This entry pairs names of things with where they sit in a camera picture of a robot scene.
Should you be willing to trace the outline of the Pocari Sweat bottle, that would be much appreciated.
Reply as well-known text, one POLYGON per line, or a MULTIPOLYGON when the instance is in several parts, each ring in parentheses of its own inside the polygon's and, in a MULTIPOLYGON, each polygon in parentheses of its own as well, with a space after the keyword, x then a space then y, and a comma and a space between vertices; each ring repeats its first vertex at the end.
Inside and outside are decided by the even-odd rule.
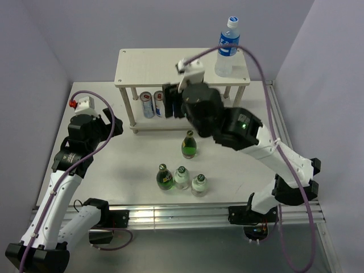
MULTIPOLYGON (((226 27, 221 31, 219 46, 229 44, 239 44, 240 31, 238 28, 238 18, 230 16, 226 27)), ((233 57, 237 53, 236 47, 219 48, 217 51, 217 61, 214 67, 216 75, 220 77, 229 77, 233 70, 233 57)))

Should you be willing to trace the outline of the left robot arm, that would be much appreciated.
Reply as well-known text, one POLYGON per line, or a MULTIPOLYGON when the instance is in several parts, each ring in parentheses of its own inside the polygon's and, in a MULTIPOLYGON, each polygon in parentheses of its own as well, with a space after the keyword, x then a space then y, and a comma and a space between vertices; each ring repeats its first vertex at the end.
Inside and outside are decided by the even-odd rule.
POLYGON ((71 118, 68 136, 54 157, 49 185, 37 214, 21 240, 6 249, 6 258, 19 272, 64 272, 77 239, 94 226, 109 224, 109 203, 90 198, 67 226, 61 226, 94 155, 112 137, 123 133, 123 122, 112 109, 105 108, 103 113, 109 124, 100 115, 77 114, 71 118))

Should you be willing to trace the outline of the green glass bottle front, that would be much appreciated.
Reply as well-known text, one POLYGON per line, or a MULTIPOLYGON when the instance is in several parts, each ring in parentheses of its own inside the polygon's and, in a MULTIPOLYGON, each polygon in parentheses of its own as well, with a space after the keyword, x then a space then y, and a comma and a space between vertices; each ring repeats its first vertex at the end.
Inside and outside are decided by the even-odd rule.
POLYGON ((173 176, 165 164, 159 165, 156 182, 161 190, 167 191, 173 187, 173 176))

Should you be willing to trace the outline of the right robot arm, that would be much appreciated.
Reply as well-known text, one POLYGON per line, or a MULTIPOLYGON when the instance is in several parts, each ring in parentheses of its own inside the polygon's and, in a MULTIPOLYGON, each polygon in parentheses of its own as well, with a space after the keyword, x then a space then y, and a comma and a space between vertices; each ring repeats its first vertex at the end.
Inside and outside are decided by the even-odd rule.
POLYGON ((202 138, 232 148, 260 161, 275 172, 263 190, 252 193, 247 205, 229 208, 228 220, 235 225, 254 225, 276 220, 280 204, 298 206, 318 196, 313 177, 321 171, 321 161, 307 159, 276 137, 252 112, 242 107, 225 107, 217 89, 206 83, 162 87, 165 117, 186 118, 202 138))

